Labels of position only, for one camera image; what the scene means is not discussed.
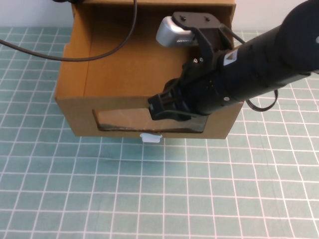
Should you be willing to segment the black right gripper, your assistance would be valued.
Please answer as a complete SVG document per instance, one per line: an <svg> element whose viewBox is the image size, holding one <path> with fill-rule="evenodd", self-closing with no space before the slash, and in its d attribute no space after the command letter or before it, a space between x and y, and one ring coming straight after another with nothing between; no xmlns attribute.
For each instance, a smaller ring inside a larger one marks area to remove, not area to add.
<svg viewBox="0 0 319 239"><path fill-rule="evenodd" d="M153 120L188 121L226 107L220 70L224 54L209 61L183 65L179 78L169 80L163 93L148 98Z"/></svg>

